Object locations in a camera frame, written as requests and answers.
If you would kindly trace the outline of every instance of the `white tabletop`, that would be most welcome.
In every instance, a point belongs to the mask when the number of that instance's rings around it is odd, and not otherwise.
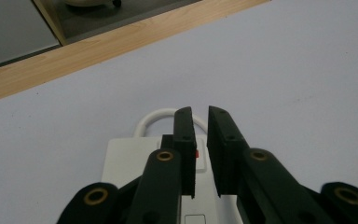
[[[0,100],[0,224],[55,223],[109,139],[188,105],[226,109],[304,186],[358,187],[358,1],[275,0]]]

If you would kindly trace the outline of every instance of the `white power strip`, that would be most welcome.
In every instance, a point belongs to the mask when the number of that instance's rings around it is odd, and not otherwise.
[[[106,151],[103,182],[118,188],[144,172],[147,159],[160,146],[161,137],[112,139]],[[199,157],[196,168],[196,196],[182,196],[181,224],[242,223],[235,196],[217,197],[206,148],[206,135],[197,135]]]

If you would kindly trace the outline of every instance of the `gray surface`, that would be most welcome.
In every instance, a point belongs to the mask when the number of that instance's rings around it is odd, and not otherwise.
[[[31,0],[0,0],[0,63],[57,45]]]
[[[311,189],[358,187],[358,1],[275,0],[0,100],[0,224],[55,223],[110,139],[187,105],[228,110]]]
[[[198,0],[123,0],[116,8],[111,2],[97,7],[67,6],[54,0],[62,29],[69,43],[98,35]]]

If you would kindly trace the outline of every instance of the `white cable loop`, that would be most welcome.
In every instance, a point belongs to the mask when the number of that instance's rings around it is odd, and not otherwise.
[[[174,116],[176,111],[177,109],[175,108],[162,108],[144,116],[136,125],[133,137],[145,136],[146,128],[150,123],[156,122],[159,119]],[[197,124],[203,131],[205,131],[205,133],[208,132],[208,124],[197,115],[193,115],[193,122]]]

